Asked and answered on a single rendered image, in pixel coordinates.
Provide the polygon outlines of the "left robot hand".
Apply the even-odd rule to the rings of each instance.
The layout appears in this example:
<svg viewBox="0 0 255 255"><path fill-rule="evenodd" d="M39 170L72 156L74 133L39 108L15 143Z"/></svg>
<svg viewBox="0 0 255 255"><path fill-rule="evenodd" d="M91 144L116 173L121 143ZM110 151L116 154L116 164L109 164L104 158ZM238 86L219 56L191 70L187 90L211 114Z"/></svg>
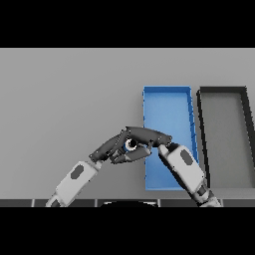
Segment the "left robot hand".
<svg viewBox="0 0 255 255"><path fill-rule="evenodd" d="M119 134L105 141L93 153L90 154L90 160L93 163L97 161L104 162L110 160L112 164L124 162L133 162L151 155L152 145L138 143L137 148L133 151L125 151L124 144L129 139L127 127Z"/></svg>

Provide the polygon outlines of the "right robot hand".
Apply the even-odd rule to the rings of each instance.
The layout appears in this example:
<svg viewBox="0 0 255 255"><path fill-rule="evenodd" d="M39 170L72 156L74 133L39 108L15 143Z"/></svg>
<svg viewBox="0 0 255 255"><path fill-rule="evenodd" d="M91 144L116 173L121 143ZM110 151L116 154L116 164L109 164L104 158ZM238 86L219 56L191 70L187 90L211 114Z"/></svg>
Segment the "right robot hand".
<svg viewBox="0 0 255 255"><path fill-rule="evenodd" d="M171 135L145 127L127 127L127 136L141 144L151 143L152 147L169 146L172 140Z"/></svg>

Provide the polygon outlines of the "blue bin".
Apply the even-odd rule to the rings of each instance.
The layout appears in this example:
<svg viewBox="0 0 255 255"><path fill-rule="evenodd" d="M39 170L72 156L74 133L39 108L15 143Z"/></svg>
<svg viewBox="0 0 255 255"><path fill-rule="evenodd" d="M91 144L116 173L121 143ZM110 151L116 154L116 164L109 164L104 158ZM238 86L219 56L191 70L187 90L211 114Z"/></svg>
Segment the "blue bin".
<svg viewBox="0 0 255 255"><path fill-rule="evenodd" d="M197 138L190 86L144 86L143 126L172 136L172 141L185 145L198 159ZM153 147L144 161L146 190L181 190Z"/></svg>

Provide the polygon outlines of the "dark grey bin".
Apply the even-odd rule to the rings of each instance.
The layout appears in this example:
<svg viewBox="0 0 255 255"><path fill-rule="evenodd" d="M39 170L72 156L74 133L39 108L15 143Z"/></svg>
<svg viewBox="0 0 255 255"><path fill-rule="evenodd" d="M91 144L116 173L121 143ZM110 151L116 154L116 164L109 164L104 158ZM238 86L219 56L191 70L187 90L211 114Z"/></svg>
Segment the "dark grey bin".
<svg viewBox="0 0 255 255"><path fill-rule="evenodd" d="M207 183L255 188L255 129L246 87L200 87L196 93Z"/></svg>

